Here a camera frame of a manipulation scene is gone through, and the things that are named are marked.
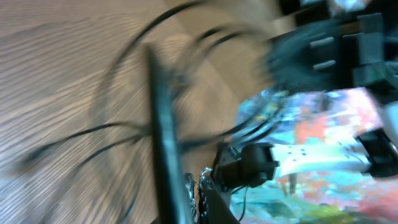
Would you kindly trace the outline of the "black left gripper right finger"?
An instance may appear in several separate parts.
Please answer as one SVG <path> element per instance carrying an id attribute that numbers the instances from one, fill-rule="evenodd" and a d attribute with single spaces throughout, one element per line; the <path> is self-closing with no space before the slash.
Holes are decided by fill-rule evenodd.
<path id="1" fill-rule="evenodd" d="M 239 224 L 218 192 L 218 188 L 210 176 L 211 172 L 212 169 L 206 167 L 200 173 L 198 182 L 199 224 Z"/>

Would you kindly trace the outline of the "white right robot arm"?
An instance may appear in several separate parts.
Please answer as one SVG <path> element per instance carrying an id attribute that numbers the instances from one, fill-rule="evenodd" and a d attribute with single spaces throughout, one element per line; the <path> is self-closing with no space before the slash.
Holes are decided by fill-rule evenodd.
<path id="1" fill-rule="evenodd" d="M 353 142 L 317 145 L 255 143 L 245 146 L 240 159 L 217 165 L 211 178 L 223 190 L 252 188 L 285 175 L 345 170 L 376 178 L 397 175 L 397 131 L 376 129 Z"/>

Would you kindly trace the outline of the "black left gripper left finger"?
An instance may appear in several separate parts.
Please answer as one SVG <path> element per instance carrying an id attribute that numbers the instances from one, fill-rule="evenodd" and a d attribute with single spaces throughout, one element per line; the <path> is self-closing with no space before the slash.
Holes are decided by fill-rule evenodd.
<path id="1" fill-rule="evenodd" d="M 193 223 L 183 181 L 175 129 L 172 89 L 153 45 L 146 45 L 155 189 L 160 223 Z"/>

